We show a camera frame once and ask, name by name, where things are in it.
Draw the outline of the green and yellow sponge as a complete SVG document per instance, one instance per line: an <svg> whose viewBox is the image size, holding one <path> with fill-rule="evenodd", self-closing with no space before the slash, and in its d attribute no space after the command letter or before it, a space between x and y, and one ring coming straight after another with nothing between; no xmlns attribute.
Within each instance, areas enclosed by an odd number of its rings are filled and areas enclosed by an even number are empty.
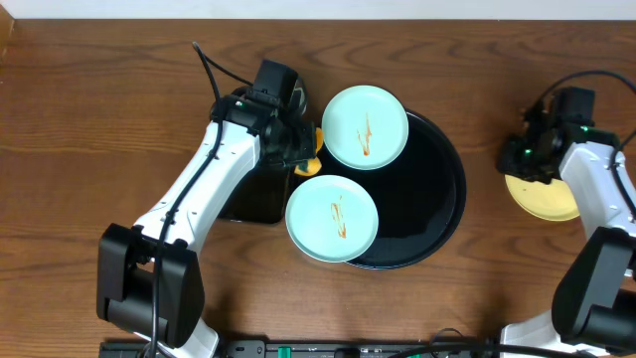
<svg viewBox="0 0 636 358"><path fill-rule="evenodd" d="M324 133L320 127L315 128L316 135L316 152L319 152L324 145ZM316 175L322 168L321 161L318 157L311 158L294 168L294 173L299 176L311 177Z"/></svg>

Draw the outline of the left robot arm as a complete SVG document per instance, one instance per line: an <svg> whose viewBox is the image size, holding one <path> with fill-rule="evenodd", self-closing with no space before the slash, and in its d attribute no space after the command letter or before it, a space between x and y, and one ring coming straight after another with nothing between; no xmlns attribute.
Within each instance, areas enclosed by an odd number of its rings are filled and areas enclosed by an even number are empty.
<svg viewBox="0 0 636 358"><path fill-rule="evenodd" d="M199 255L235 187L262 164L315 158L303 88L240 88L218 99L193 158L163 197L130 227L99 240L96 314L147 339L140 356L212 357L219 335L204 321Z"/></svg>

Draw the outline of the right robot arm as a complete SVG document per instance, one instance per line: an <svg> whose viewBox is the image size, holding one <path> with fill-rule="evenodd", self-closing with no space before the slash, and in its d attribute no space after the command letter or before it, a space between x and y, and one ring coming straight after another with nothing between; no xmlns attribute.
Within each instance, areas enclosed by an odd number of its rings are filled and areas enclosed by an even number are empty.
<svg viewBox="0 0 636 358"><path fill-rule="evenodd" d="M528 181L562 181L587 242L558 284L550 311L501 333L508 357L603 357L635 351L635 187L617 136L595 128L588 109L532 110L498 164Z"/></svg>

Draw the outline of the yellow plate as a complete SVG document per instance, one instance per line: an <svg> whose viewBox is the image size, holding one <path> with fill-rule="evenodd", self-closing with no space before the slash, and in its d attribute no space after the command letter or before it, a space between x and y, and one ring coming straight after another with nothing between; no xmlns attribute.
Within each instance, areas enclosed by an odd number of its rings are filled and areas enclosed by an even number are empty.
<svg viewBox="0 0 636 358"><path fill-rule="evenodd" d="M579 216L574 197L561 180L553 179L550 184L544 184L506 175L505 181L515 202L535 217L562 222Z"/></svg>

